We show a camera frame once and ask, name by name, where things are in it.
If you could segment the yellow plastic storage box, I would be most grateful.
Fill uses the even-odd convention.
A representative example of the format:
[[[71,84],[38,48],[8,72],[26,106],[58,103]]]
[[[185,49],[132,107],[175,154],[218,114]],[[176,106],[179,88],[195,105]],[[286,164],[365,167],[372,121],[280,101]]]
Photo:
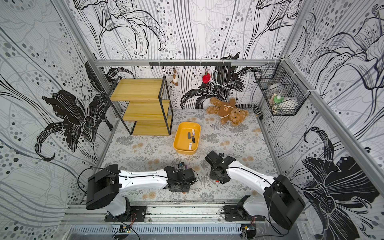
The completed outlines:
[[[194,136],[196,140],[195,143],[192,142],[192,129],[196,131],[196,135]],[[191,139],[188,139],[188,132],[191,133]],[[194,155],[199,146],[200,136],[201,126],[198,123],[182,122],[178,126],[173,147],[179,154]],[[188,150],[189,143],[193,143],[190,151]]]

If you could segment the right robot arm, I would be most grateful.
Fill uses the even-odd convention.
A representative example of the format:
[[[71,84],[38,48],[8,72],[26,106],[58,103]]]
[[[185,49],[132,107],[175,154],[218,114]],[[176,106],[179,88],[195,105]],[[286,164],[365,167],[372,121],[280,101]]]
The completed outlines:
[[[211,166],[210,178],[224,185],[238,181],[261,197],[246,195],[236,204],[224,206],[226,221],[273,220],[289,231],[306,204],[293,184],[283,175],[267,176],[252,170],[235,158],[212,151],[205,157]]]

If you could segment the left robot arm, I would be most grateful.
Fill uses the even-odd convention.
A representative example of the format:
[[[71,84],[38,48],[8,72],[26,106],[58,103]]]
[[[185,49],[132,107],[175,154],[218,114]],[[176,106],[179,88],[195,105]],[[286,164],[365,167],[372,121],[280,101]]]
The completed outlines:
[[[143,189],[188,193],[198,181],[199,175],[193,169],[167,166],[155,171],[132,172],[109,165],[88,178],[86,209],[104,209],[113,217],[119,217],[129,209],[129,200],[122,193]]]

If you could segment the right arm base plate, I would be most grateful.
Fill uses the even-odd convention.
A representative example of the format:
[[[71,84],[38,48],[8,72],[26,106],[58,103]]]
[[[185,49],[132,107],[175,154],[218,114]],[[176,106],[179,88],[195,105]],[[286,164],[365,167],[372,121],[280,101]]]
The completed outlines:
[[[227,205],[220,212],[221,215],[224,215],[227,222],[263,222],[266,220],[264,216],[249,215],[243,207],[238,207],[234,205]]]

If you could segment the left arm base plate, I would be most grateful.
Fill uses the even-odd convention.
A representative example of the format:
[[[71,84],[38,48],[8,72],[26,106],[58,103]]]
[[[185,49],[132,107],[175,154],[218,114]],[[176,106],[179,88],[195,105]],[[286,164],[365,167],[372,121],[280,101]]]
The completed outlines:
[[[114,222],[130,222],[130,223],[142,223],[145,221],[147,213],[146,206],[131,206],[124,214],[117,217],[112,216],[107,212],[105,216],[105,222],[114,223]]]

